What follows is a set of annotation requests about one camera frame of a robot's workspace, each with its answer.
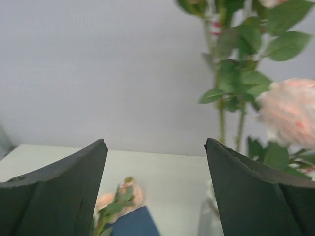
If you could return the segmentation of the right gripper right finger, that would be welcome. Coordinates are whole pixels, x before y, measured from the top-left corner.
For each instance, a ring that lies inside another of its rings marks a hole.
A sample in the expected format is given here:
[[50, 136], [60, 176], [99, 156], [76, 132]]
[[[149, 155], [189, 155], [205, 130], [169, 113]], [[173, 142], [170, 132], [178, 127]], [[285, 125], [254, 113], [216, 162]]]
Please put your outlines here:
[[205, 144], [226, 236], [313, 236], [315, 183], [251, 160], [208, 138]]

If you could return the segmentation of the blue wrapping paper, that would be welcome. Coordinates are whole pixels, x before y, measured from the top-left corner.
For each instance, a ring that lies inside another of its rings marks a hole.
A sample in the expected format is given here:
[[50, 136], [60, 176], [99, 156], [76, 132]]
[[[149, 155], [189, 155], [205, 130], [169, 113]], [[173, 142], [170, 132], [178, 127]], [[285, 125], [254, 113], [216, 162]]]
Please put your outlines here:
[[112, 236], [160, 236], [160, 232], [147, 208], [142, 206], [134, 212], [120, 217], [112, 227]]

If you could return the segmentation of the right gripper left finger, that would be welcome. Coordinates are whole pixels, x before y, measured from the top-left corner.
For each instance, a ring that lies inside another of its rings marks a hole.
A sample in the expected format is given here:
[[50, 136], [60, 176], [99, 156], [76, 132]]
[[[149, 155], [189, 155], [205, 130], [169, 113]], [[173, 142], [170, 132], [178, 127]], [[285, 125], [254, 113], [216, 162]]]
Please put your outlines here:
[[108, 148], [78, 152], [0, 184], [2, 236], [87, 236]]

